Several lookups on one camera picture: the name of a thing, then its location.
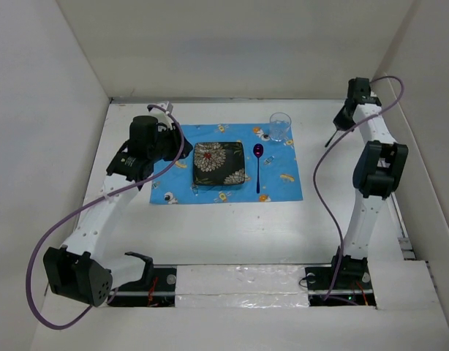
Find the black floral square plate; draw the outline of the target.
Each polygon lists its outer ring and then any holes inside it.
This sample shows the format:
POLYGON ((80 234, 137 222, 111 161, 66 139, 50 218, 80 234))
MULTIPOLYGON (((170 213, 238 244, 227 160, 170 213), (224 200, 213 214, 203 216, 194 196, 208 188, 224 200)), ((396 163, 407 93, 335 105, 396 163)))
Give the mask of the black floral square plate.
POLYGON ((192 180, 197 186, 242 185, 246 180, 243 144, 239 141, 196 143, 192 180))

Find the clear plastic cup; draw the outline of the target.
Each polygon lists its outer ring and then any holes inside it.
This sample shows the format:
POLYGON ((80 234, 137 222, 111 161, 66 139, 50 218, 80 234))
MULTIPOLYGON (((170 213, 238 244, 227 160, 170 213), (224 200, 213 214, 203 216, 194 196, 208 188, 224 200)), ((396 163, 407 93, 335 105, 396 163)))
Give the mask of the clear plastic cup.
POLYGON ((286 138, 292 124, 291 118, 283 112, 273 113, 269 119, 269 137, 281 142, 286 138))

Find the purple metallic spoon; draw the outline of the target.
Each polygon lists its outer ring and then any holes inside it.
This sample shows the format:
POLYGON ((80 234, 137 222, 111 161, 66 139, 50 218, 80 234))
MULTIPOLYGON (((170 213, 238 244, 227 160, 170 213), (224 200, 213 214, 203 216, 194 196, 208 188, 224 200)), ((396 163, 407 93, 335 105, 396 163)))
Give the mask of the purple metallic spoon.
POLYGON ((256 193, 260 193, 260 158, 263 156, 264 148, 263 145, 257 143, 253 147, 253 154, 257 159, 257 180, 256 180, 256 193))

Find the blue space-print cloth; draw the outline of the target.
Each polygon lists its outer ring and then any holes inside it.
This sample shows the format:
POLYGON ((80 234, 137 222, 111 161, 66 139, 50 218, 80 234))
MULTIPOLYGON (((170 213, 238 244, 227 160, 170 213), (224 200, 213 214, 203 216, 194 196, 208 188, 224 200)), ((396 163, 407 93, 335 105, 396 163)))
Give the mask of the blue space-print cloth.
POLYGON ((269 124, 196 124, 183 125, 188 157, 173 166, 159 161, 154 171, 163 175, 151 182, 150 202, 156 205, 251 203, 302 200, 301 182, 290 133, 281 142, 270 139, 269 124), (244 146, 246 180, 237 186, 197 186, 193 184, 193 154, 196 143, 241 142, 244 146), (256 193, 257 159, 255 144, 263 145, 260 158, 260 193, 256 193))

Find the iridescent metallic fork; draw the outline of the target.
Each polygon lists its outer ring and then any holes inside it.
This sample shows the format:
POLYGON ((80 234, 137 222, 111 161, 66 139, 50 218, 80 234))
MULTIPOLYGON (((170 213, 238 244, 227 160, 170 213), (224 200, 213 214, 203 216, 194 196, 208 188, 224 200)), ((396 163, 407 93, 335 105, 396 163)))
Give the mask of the iridescent metallic fork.
POLYGON ((330 136, 328 141, 325 143, 325 146, 324 146, 325 148, 327 148, 331 144, 332 140, 335 138, 335 136, 337 136, 337 134, 338 134, 338 130, 336 129, 335 132, 330 136))

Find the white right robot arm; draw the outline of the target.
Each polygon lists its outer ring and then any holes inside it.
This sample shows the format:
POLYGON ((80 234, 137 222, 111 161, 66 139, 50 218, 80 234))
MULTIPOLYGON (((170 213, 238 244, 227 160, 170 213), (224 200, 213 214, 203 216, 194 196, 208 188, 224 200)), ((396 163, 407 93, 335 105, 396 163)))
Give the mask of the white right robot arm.
POLYGON ((355 204, 343 239, 328 270, 332 285, 341 289, 360 281, 367 272, 369 242, 378 213, 399 186, 409 149, 397 143, 383 117, 380 99, 367 78, 349 80, 344 106, 333 120, 337 132, 359 128, 364 142, 352 185, 355 204))

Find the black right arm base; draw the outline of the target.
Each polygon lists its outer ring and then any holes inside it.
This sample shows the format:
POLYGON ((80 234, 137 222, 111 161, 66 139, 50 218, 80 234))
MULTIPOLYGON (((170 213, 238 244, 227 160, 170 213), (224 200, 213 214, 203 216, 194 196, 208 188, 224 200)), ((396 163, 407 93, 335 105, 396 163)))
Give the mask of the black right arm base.
POLYGON ((310 306, 376 306, 367 265, 342 265, 332 283, 334 273, 335 264, 304 268, 299 285, 307 289, 310 306))

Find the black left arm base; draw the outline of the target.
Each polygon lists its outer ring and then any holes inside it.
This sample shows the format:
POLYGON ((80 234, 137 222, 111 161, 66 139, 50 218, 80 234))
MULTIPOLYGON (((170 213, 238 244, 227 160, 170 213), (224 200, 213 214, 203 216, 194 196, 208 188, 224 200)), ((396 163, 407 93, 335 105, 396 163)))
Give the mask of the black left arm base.
POLYGON ((174 307, 178 267, 156 265, 149 256, 126 252, 113 264, 112 307, 174 307))

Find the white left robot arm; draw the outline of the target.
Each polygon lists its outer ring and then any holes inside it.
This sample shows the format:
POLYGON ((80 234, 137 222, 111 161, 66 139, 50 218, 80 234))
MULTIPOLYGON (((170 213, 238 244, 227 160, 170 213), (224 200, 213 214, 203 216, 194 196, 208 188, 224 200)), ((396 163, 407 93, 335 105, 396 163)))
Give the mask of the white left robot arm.
POLYGON ((125 284, 145 290, 153 283, 153 260, 126 252, 117 260, 104 259, 104 251, 124 210, 154 178, 154 165, 174 165, 191 151, 170 112, 151 105, 144 116, 133 118, 129 138, 107 166, 103 194, 88 209, 75 231, 60 248, 50 247, 43 263, 52 293, 90 306, 100 306, 109 292, 125 284))

